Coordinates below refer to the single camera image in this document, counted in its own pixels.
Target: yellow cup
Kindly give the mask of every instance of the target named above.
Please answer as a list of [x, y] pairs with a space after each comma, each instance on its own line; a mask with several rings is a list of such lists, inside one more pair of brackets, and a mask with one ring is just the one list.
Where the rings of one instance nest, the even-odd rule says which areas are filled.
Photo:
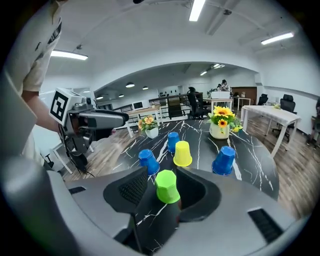
[[192, 163], [189, 143], [182, 140], [175, 144], [175, 154], [173, 162], [177, 166], [187, 167]]

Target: person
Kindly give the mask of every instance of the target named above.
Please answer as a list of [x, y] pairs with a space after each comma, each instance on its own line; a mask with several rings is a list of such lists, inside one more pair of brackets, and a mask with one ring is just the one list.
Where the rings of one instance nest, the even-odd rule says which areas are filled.
[[223, 92], [228, 92], [228, 91], [230, 91], [229, 85], [227, 84], [227, 81], [226, 81], [225, 79], [222, 80], [222, 83], [221, 83], [221, 91], [223, 91]]
[[[317, 100], [316, 105], [315, 105], [315, 109], [316, 109], [316, 118], [314, 120], [313, 123], [313, 127], [312, 127], [312, 132], [311, 134], [308, 136], [308, 139], [306, 141], [306, 144], [309, 146], [309, 144], [312, 142], [314, 136], [316, 133], [320, 133], [320, 98]], [[314, 150], [317, 148], [318, 146], [318, 142], [315, 142], [314, 145]]]
[[[61, 36], [61, 10], [67, 1], [50, 0], [30, 18], [17, 36], [3, 67], [11, 84], [36, 115], [36, 124], [57, 133], [59, 124], [49, 115], [49, 109], [39, 98], [39, 91], [45, 79], [51, 52]], [[48, 169], [35, 146], [32, 133], [22, 155]]]

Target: black marble table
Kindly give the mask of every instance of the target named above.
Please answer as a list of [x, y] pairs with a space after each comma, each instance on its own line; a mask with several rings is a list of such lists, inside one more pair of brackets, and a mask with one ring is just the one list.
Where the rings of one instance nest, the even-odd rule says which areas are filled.
[[[113, 171], [136, 168], [139, 166], [139, 152], [152, 150], [160, 163], [160, 171], [173, 170], [173, 154], [168, 152], [168, 133], [177, 132], [180, 140], [190, 145], [192, 163], [190, 168], [212, 172], [212, 162], [223, 146], [235, 149], [235, 161], [230, 177], [247, 182], [260, 191], [277, 200], [279, 193], [279, 177], [276, 165], [267, 148], [254, 136], [244, 131], [230, 132], [228, 139], [214, 139], [209, 133], [210, 122], [207, 120], [183, 120], [161, 125], [159, 135], [150, 139], [140, 135], [119, 156]], [[164, 204], [158, 200], [155, 188], [156, 175], [148, 177], [147, 191], [139, 207], [136, 209], [135, 222], [141, 247], [146, 254], [159, 250], [179, 228], [179, 207], [177, 203]]]

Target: yellow flower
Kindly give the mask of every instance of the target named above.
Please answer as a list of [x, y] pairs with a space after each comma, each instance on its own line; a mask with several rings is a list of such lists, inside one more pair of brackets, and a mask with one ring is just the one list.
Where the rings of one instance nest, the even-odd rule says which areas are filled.
[[144, 118], [144, 122], [148, 125], [150, 125], [152, 122], [154, 121], [154, 118], [153, 117], [145, 117]]
[[139, 122], [138, 122], [138, 127], [139, 127], [139, 129], [142, 128], [142, 119], [139, 120]]
[[225, 121], [224, 119], [220, 119], [218, 121], [218, 125], [219, 125], [220, 128], [225, 128], [228, 125], [228, 122]]
[[215, 106], [213, 110], [215, 117], [224, 117], [232, 116], [233, 113], [228, 107]]
[[239, 127], [238, 127], [238, 126], [234, 127], [234, 128], [232, 129], [232, 131], [235, 132], [235, 133], [239, 132]]

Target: white t-shirt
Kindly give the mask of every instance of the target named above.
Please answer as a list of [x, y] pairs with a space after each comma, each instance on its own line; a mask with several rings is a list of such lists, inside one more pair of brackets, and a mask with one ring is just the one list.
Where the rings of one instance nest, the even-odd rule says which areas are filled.
[[[48, 1], [25, 24], [8, 54], [4, 69], [20, 96], [23, 91], [40, 91], [51, 52], [60, 38], [60, 33], [57, 33], [57, 28], [61, 25], [60, 13], [61, 2]], [[44, 164], [32, 133], [22, 155], [40, 165]]]

